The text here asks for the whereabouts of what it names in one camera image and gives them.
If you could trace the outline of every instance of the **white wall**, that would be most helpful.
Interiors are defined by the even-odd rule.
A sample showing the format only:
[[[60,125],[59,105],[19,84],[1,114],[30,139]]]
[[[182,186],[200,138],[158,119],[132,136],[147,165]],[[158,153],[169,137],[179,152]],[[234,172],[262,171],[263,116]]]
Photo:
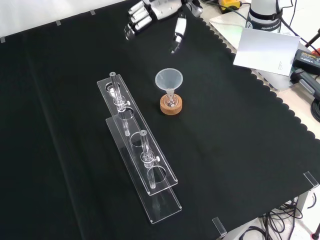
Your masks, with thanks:
[[[123,0],[0,0],[0,37]]]

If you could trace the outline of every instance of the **robotic hand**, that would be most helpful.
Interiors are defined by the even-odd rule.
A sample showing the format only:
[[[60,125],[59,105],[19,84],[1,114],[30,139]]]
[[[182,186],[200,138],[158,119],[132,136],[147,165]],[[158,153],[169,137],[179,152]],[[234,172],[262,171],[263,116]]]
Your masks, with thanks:
[[[142,0],[138,2],[128,11],[129,23],[124,28],[126,39],[131,40],[157,20],[178,14],[173,43],[170,49],[172,54],[175,53],[179,48],[187,26],[186,15],[182,11],[183,4],[188,7],[195,17],[200,17],[203,12],[199,0]]]

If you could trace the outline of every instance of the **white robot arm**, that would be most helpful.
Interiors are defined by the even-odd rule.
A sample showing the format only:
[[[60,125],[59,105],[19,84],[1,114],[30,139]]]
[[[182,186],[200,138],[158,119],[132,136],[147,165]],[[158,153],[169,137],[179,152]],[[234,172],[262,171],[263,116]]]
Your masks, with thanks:
[[[281,17],[283,8],[279,7],[279,0],[252,0],[246,27],[279,32],[281,28]]]

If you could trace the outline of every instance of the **power adapter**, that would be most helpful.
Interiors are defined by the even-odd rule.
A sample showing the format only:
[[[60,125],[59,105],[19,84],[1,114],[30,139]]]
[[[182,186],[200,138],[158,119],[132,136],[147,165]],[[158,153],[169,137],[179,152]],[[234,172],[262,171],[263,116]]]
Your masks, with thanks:
[[[320,75],[320,56],[298,49],[293,66],[305,70],[309,74]]]

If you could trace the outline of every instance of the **clear acrylic stand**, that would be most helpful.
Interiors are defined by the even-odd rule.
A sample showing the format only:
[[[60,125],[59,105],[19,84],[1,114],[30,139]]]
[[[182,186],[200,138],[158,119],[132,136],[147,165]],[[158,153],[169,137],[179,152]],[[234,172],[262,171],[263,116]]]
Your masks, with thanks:
[[[171,189],[178,180],[120,75],[97,82],[112,117],[113,139],[152,224],[182,207]]]

